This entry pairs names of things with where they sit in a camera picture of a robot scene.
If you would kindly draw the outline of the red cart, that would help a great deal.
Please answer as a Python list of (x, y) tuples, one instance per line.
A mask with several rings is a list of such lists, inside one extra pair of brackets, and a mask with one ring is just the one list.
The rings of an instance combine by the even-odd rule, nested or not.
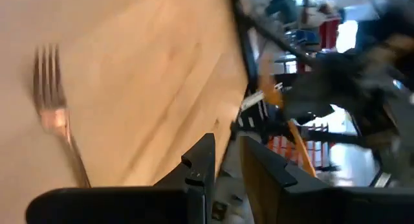
[(338, 37), (338, 26), (341, 23), (341, 16), (332, 1), (317, 0), (318, 12), (324, 17), (324, 22), (320, 25), (319, 33), (321, 38), (321, 48), (336, 50), (336, 40)]

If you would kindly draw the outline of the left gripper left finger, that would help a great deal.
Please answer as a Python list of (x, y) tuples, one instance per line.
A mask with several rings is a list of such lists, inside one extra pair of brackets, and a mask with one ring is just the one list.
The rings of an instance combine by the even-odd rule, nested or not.
[(160, 224), (211, 224), (215, 179), (215, 137), (204, 134), (180, 163), (154, 184), (164, 194)]

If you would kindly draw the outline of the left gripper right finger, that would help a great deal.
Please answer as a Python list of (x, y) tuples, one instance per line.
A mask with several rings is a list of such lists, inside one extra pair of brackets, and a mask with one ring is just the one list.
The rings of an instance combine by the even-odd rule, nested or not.
[(240, 140), (241, 168), (255, 224), (329, 224), (327, 184), (248, 136)]

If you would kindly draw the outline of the rose gold fork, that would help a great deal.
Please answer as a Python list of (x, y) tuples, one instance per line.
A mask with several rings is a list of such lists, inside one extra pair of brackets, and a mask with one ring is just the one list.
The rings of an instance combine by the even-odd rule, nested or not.
[(33, 100), (41, 125), (67, 150), (78, 186), (90, 188), (91, 182), (80, 149), (71, 131), (67, 99), (61, 82), (59, 45), (49, 44), (35, 50)]

